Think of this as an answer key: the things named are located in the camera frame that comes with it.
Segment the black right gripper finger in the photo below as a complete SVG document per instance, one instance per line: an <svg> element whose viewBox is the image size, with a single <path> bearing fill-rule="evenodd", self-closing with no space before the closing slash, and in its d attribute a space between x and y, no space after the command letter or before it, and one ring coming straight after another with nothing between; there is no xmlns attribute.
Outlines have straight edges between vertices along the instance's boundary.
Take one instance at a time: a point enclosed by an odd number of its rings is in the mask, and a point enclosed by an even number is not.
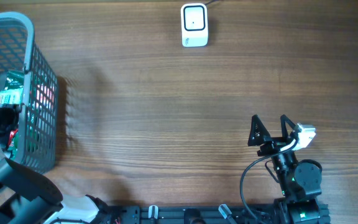
<svg viewBox="0 0 358 224"><path fill-rule="evenodd" d="M295 123L288 118L287 115L283 114L280 117L280 124L281 124L281 132L282 137L281 140L283 142L288 142L289 140L293 139L293 133Z"/></svg>
<svg viewBox="0 0 358 224"><path fill-rule="evenodd" d="M263 125L257 114L253 115L251 119L251 128L248 140L248 146L260 146L266 142L272 140L270 133L267 131L266 127Z"/></svg>

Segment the teal tissue packet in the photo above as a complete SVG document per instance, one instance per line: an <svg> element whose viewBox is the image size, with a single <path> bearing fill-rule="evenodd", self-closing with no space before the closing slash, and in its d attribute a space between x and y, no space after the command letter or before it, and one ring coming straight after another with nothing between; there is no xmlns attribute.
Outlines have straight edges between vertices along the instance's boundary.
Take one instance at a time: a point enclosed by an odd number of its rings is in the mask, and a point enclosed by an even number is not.
<svg viewBox="0 0 358 224"><path fill-rule="evenodd" d="M24 89L9 89L0 91L0 107L3 105L19 105L22 103Z"/></svg>

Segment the green sponge package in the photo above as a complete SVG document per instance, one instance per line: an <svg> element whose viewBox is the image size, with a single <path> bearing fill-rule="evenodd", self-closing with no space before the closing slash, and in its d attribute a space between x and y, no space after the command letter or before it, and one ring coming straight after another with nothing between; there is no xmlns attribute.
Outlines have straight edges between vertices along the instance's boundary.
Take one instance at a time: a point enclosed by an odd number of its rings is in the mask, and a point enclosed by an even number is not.
<svg viewBox="0 0 358 224"><path fill-rule="evenodd" d="M9 70L6 73L5 90L20 89L24 87L24 74L20 71Z"/></svg>

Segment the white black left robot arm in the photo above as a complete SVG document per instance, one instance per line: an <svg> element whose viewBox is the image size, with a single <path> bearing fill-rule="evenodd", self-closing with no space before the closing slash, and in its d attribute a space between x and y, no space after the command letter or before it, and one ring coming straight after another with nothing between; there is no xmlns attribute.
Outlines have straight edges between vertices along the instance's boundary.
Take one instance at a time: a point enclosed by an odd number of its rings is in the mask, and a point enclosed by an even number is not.
<svg viewBox="0 0 358 224"><path fill-rule="evenodd" d="M0 148L0 223L112 223L112 213L99 198L63 195Z"/></svg>

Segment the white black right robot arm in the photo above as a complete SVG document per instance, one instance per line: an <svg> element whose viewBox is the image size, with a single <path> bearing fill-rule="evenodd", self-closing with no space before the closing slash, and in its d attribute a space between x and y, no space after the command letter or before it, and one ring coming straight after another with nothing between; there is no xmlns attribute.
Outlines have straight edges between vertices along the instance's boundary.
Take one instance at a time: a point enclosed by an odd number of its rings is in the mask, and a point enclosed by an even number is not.
<svg viewBox="0 0 358 224"><path fill-rule="evenodd" d="M247 215L256 223L330 223L328 206L317 199L322 194L321 164L312 159L299 161L295 155L296 151L308 147L316 136L316 128L310 124L295 124L284 114L280 125L282 135L272 137L258 115L251 118L248 145L260 147L257 151L260 158L245 169L241 183L251 167L262 161L271 162L273 170L268 172L279 184L283 197L258 210L251 208L241 193Z"/></svg>

